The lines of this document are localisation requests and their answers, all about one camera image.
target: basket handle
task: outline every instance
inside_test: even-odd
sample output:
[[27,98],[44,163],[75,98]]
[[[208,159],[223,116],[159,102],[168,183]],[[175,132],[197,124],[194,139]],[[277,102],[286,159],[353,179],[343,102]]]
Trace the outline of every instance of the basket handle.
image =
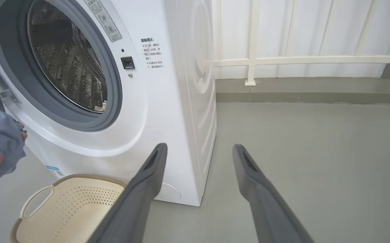
[[[46,191],[46,190],[48,190],[48,189],[51,189],[51,193],[48,195],[48,197],[47,198],[45,198],[45,200],[33,211],[33,213],[31,213],[28,217],[25,215],[25,213],[26,213],[26,210],[27,210],[27,207],[28,207],[28,205],[32,202],[32,200],[35,198],[35,197],[37,197],[39,194],[41,194],[42,192],[44,192],[44,191]],[[42,188],[42,189],[40,189],[39,191],[37,191],[37,192],[35,192],[33,195],[31,195],[30,197],[29,197],[29,199],[26,201],[26,203],[24,203],[24,206],[23,206],[23,208],[21,209],[21,215],[20,215],[20,218],[22,219],[22,220],[24,220],[24,219],[26,219],[26,218],[29,218],[29,217],[31,217],[50,197],[51,197],[51,195],[53,194],[53,192],[54,192],[54,186],[53,185],[51,185],[51,186],[47,186],[47,187],[44,187],[44,188]]]

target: white plastic basket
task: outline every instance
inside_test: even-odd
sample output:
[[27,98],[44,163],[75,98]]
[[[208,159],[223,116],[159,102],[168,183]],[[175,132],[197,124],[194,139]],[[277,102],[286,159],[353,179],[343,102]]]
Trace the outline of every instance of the white plastic basket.
[[[21,216],[10,233],[12,243],[86,242],[125,185],[121,181],[96,175],[70,175],[33,194],[24,204]],[[31,201],[41,192],[50,195],[26,216]]]

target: front-loading washing machine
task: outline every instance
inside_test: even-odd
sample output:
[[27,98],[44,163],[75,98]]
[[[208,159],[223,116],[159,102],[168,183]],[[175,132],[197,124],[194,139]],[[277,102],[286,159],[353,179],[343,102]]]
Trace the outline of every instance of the front-loading washing machine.
[[212,46],[211,0],[0,0],[0,99],[56,177],[128,183],[167,143],[157,199],[199,206],[217,129]]

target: gray floor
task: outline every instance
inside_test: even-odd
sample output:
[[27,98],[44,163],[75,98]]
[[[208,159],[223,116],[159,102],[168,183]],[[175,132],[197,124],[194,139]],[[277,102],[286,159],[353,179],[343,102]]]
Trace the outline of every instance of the gray floor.
[[[154,201],[144,242],[257,242],[232,164],[243,144],[316,242],[390,242],[390,106],[218,103],[201,206]],[[25,200],[55,181],[28,152],[0,180],[0,242]]]

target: wall baseboard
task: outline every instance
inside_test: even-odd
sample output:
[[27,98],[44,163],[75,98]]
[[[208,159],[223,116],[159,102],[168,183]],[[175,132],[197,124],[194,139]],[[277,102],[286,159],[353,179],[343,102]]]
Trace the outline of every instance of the wall baseboard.
[[216,80],[218,103],[390,104],[390,79],[264,78],[256,86],[243,79]]

